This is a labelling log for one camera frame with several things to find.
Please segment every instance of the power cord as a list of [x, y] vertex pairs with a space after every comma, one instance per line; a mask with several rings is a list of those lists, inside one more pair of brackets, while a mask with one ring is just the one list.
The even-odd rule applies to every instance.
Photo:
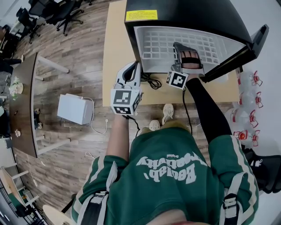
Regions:
[[92, 156], [92, 154], [90, 152], [85, 152], [85, 156], [87, 157], [91, 157], [93, 159], [96, 159], [95, 157]]
[[140, 76], [141, 82], [148, 82], [152, 89], [157, 90], [162, 87], [162, 84], [159, 80], [151, 78], [151, 73], [142, 73]]
[[93, 102], [93, 115], [92, 115], [92, 120], [91, 120], [91, 128], [92, 128], [92, 130], [93, 130], [93, 131], [97, 132], [98, 134], [105, 134], [105, 133], [106, 133], [106, 131], [107, 131], [107, 127], [108, 127], [108, 119], [106, 119], [106, 120], [105, 120], [105, 122], [106, 122], [106, 129], [105, 129], [105, 132], [101, 133], [101, 132], [96, 131], [95, 129], [93, 129], [93, 125], [92, 125], [92, 123], [93, 123], [93, 120], [94, 120], [94, 105], [95, 105], [95, 103], [94, 103], [94, 101], [93, 101], [93, 100], [92, 100], [92, 102]]
[[195, 127], [198, 127], [198, 126], [200, 126], [201, 125], [201, 123], [199, 123], [198, 125], [196, 125], [196, 126], [193, 126], [193, 128], [195, 128]]
[[184, 91], [183, 91], [183, 103], [184, 103], [184, 108], [185, 108], [185, 111], [186, 111], [186, 114], [187, 114], [187, 117], [188, 117], [188, 121], [189, 121], [189, 125], [190, 125], [190, 130], [191, 130], [191, 135], [192, 135], [192, 125], [191, 125], [190, 117], [189, 117], [189, 114], [188, 114], [188, 111], [187, 111], [187, 107], [185, 105], [185, 100], [184, 100], [185, 91], [186, 91], [186, 87], [184, 87]]
[[130, 116], [125, 116], [125, 115], [123, 115], [123, 117], [126, 118], [127, 120], [131, 119], [131, 120], [133, 120], [135, 122], [135, 124], [137, 125], [137, 133], [136, 133], [136, 137], [137, 137], [137, 134], [139, 133], [140, 128], [139, 128], [139, 124], [137, 123], [136, 119], [132, 118]]
[[31, 172], [31, 165], [30, 165], [30, 162], [29, 162], [29, 156], [28, 156], [28, 154], [26, 154], [26, 155], [27, 155], [27, 158], [28, 158], [29, 172], [30, 172], [30, 174], [31, 174], [31, 177], [32, 177], [32, 180], [33, 180], [35, 186], [37, 187], [38, 184], [37, 184], [36, 180], [34, 179], [34, 177], [33, 177], [33, 175], [32, 175], [32, 172]]

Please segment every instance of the yellow warning label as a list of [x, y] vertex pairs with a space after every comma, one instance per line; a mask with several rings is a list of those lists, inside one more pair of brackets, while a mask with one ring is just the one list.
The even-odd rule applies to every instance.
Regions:
[[128, 11], [126, 14], [126, 21], [153, 20], [153, 19], [158, 19], [157, 10]]

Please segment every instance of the black cable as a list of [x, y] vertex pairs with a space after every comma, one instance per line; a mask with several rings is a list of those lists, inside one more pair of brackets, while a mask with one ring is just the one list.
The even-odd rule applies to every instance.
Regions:
[[187, 111], [187, 108], [186, 108], [186, 105], [185, 105], [185, 100], [184, 100], [185, 91], [186, 91], [186, 87], [184, 87], [184, 91], [183, 91], [183, 103], [184, 103], [184, 108], [185, 108], [185, 111], [186, 111], [186, 114], [187, 114], [187, 117], [188, 117], [191, 135], [192, 135], [192, 125], [191, 125], [190, 117], [189, 117], [189, 114], [188, 114], [188, 111]]
[[148, 82], [154, 90], [157, 90], [160, 87], [162, 87], [161, 82], [157, 79], [151, 78], [150, 75], [151, 75], [151, 73], [142, 73], [141, 77], [140, 77], [140, 81]]
[[136, 122], [136, 119], [132, 118], [130, 116], [125, 116], [125, 115], [123, 115], [123, 117], [126, 118], [127, 120], [131, 119], [131, 120], [133, 120], [135, 122], [135, 124], [137, 125], [137, 133], [136, 133], [136, 137], [137, 137], [137, 134], [139, 133], [140, 128], [139, 128], [139, 124]]

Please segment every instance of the potted plant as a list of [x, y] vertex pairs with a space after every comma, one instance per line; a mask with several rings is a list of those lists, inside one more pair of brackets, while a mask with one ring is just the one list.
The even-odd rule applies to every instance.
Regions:
[[13, 100], [16, 100], [17, 94], [21, 94], [23, 92], [23, 84], [19, 82], [17, 77], [14, 78], [11, 86], [9, 87], [9, 91]]

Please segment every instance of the shoe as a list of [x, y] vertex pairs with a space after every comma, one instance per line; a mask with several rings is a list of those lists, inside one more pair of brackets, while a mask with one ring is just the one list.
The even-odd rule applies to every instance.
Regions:
[[35, 110], [34, 110], [34, 113], [35, 113], [36, 115], [39, 115], [39, 114], [40, 114], [40, 109], [35, 109]]
[[149, 129], [151, 131], [157, 131], [157, 130], [160, 130], [160, 123], [158, 120], [153, 120], [150, 122], [149, 124]]
[[43, 124], [42, 124], [42, 123], [38, 123], [38, 124], [37, 124], [37, 128], [38, 128], [38, 129], [42, 129], [42, 128], [43, 128]]
[[166, 123], [166, 118], [170, 117], [173, 118], [174, 115], [174, 107], [172, 104], [165, 104], [163, 108], [164, 117], [162, 119], [162, 126]]

